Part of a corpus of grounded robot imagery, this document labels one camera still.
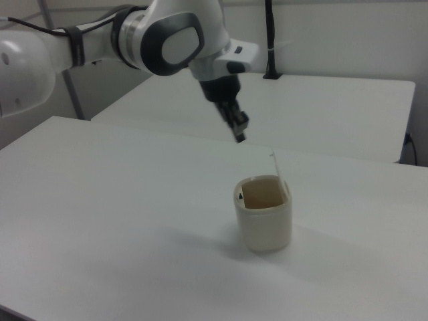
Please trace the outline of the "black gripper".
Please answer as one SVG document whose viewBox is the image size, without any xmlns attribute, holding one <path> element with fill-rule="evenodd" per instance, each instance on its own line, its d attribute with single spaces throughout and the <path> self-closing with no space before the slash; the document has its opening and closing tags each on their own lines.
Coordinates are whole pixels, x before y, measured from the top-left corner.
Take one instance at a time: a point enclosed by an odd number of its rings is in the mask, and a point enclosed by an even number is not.
<svg viewBox="0 0 428 321">
<path fill-rule="evenodd" d="M 214 103 L 224 122 L 232 130 L 237 143 L 243 142 L 249 118 L 239 109 L 237 95 L 241 84 L 237 75 L 223 76 L 215 80 L 200 81 L 205 98 Z"/>
</svg>

